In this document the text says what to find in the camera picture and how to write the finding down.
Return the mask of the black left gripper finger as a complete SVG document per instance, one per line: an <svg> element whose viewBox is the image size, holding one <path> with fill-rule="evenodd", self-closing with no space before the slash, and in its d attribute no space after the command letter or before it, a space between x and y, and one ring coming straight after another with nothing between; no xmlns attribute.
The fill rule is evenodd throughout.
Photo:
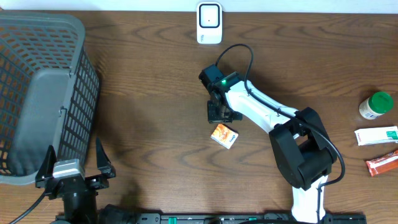
<svg viewBox="0 0 398 224"><path fill-rule="evenodd" d="M45 155L45 159L40 166L40 169L35 176L36 180L47 180L52 177L53 168L55 163L57 162L57 155L55 153L55 149L52 145L50 145L47 149L47 153Z"/></svg>
<svg viewBox="0 0 398 224"><path fill-rule="evenodd" d="M106 177L116 176L116 169L106 155L99 138L96 138L96 164L102 175Z"/></svg>

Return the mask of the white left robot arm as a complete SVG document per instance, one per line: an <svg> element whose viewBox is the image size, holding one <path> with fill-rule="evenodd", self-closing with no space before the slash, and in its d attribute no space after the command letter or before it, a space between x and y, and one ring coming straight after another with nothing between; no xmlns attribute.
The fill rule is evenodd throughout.
<svg viewBox="0 0 398 224"><path fill-rule="evenodd" d="M66 223L97 223L96 196L109 187L109 179L116 177L116 169L106 155L100 139L96 139L98 175L87 177L79 159L57 161L55 149L50 145L45 159L35 176L35 186L43 188L43 197L61 198L64 212L57 218Z"/></svg>

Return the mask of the white green medicine box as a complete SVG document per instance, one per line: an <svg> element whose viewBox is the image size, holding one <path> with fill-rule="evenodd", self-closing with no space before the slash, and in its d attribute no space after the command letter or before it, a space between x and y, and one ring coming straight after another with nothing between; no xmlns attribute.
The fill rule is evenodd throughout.
<svg viewBox="0 0 398 224"><path fill-rule="evenodd" d="M397 126L358 129L355 136L359 146L397 143Z"/></svg>

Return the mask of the green lid jar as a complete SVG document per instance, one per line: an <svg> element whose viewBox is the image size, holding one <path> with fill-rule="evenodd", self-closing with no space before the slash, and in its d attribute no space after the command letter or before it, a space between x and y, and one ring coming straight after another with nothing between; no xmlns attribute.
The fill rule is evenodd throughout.
<svg viewBox="0 0 398 224"><path fill-rule="evenodd" d="M372 120L389 112L393 106L392 96L384 91L379 91L365 99L358 109L363 118Z"/></svg>

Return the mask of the orange tissue pack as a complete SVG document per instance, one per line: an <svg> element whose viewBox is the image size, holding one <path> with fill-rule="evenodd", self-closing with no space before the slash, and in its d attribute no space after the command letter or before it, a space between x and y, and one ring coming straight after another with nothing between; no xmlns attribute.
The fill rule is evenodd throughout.
<svg viewBox="0 0 398 224"><path fill-rule="evenodd" d="M211 134L212 140L216 141L223 147L230 149L237 140L239 134L224 124L218 124Z"/></svg>

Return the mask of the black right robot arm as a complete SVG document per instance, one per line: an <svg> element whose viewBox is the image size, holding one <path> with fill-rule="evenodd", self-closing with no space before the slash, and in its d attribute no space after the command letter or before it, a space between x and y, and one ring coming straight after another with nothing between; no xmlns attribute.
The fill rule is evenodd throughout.
<svg viewBox="0 0 398 224"><path fill-rule="evenodd" d="M283 178L292 186L292 216L300 223L320 223L326 215L323 191L332 165L343 161L330 141L318 113L307 107L297 110L285 106L256 89L234 72L223 75L216 65L203 69L199 80L210 94L208 121L230 123L249 118L270 139L275 161Z"/></svg>

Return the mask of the red snack bar wrapper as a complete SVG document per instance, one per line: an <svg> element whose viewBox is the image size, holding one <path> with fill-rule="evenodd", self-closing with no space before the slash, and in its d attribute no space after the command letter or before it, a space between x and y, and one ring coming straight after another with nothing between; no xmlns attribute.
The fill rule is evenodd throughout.
<svg viewBox="0 0 398 224"><path fill-rule="evenodd" d="M365 162L371 177L397 168L397 151Z"/></svg>

